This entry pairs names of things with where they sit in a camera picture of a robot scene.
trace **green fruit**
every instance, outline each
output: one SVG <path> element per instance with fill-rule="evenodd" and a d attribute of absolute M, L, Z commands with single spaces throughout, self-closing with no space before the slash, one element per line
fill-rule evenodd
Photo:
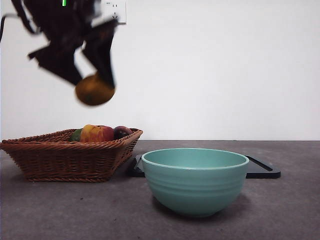
<path fill-rule="evenodd" d="M 81 134 L 82 128 L 75 130 L 71 137 L 69 138 L 70 142 L 79 142 L 80 141 L 80 134 Z"/>

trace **teal bowl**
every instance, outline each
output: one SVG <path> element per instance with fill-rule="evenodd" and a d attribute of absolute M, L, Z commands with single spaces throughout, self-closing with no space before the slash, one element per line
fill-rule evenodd
<path fill-rule="evenodd" d="M 178 214 L 207 217 L 226 208 L 243 187 L 249 159 L 206 148 L 169 148 L 142 155 L 153 196 Z"/>

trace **bowl rim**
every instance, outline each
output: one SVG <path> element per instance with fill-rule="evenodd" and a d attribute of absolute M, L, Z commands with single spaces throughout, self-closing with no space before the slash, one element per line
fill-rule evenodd
<path fill-rule="evenodd" d="M 161 151 L 167 151 L 167 150 L 179 150 L 179 149 L 196 149 L 196 150 L 211 150 L 211 151 L 215 151 L 215 152 L 224 152 L 224 153 L 229 153 L 229 154 L 234 154 L 234 155 L 238 155 L 239 157 L 242 157 L 245 159 L 245 162 L 237 164 L 237 165 L 232 165 L 232 166 L 218 166 L 218 167 L 186 167 L 186 166 L 171 166 L 171 165 L 166 165 L 166 164 L 160 164 L 160 163 L 155 163 L 152 161 L 149 161 L 145 158 L 146 155 L 151 154 L 151 153 L 155 153 L 155 152 L 161 152 Z M 158 167 L 162 167 L 162 168 L 170 168 L 170 169 L 182 169 L 182 170 L 220 170 L 220 169 L 234 169 L 234 168 L 238 168 L 244 165 L 247 165 L 249 163 L 249 158 L 246 157 L 243 154 L 237 153 L 237 152 L 233 152 L 233 151 L 226 151 L 226 150 L 220 150 L 220 149 L 213 149 L 213 148 L 201 148 L 201 147 L 173 147 L 173 148 L 163 148 L 163 149 L 157 149 L 157 150 L 153 150 L 153 151 L 148 151 L 146 153 L 144 153 L 141 156 L 141 159 L 144 163 L 147 164 L 151 164 L 154 166 L 158 166 Z"/>

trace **robotic arm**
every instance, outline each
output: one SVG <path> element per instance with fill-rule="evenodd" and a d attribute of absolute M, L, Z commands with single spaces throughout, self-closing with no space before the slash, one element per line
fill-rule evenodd
<path fill-rule="evenodd" d="M 30 59 L 36 59 L 40 67 L 76 86 L 83 78 L 74 64 L 74 53 L 85 44 L 82 52 L 97 70 L 94 77 L 114 93 L 110 48 L 118 22 L 113 19 L 92 27 L 92 20 L 101 14 L 101 0 L 68 0 L 66 6 L 63 0 L 11 1 L 24 27 L 33 35 L 44 33 L 48 40 L 47 46 L 29 53 Z M 23 5 L 32 15 L 37 30 L 31 27 Z M 96 105 L 88 103 L 93 97 L 99 97 L 95 94 L 103 93 L 100 89 L 85 96 L 89 101 L 80 100 Z"/>

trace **brown wicker basket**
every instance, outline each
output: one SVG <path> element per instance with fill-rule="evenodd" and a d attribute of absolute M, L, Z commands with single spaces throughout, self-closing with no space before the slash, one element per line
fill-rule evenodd
<path fill-rule="evenodd" d="M 143 133 L 105 142 L 70 142 L 76 129 L 3 140 L 0 149 L 11 156 L 31 182 L 105 182 L 132 156 Z"/>

